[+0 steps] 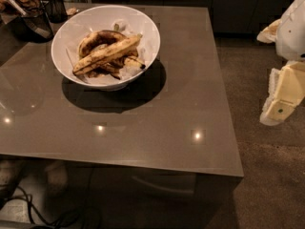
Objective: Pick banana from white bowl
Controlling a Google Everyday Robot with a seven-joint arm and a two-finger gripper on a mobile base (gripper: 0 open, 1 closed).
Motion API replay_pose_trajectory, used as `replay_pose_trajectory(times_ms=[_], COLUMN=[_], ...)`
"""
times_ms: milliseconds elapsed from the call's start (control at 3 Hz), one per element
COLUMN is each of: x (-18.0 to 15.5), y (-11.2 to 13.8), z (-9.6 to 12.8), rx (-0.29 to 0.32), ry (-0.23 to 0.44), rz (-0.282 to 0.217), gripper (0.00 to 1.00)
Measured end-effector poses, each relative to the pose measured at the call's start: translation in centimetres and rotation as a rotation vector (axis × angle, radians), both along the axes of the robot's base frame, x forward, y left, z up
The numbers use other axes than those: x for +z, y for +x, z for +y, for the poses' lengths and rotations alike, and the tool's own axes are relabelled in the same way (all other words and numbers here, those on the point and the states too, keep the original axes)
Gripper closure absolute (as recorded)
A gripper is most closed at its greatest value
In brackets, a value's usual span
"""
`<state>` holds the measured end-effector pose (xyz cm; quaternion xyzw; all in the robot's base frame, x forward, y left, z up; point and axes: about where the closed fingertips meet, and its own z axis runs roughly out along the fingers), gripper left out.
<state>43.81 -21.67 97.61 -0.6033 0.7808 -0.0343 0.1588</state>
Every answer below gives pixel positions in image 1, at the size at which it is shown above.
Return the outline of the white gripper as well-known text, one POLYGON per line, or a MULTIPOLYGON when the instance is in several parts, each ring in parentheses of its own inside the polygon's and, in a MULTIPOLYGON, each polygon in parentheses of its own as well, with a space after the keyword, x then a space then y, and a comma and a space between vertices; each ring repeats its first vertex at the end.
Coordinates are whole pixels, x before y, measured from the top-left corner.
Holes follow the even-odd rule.
POLYGON ((305 98, 305 0, 294 0, 280 19, 275 20, 256 39, 275 42, 276 53, 289 61, 269 76, 269 96, 260 115, 260 122, 275 126, 284 122, 305 98))

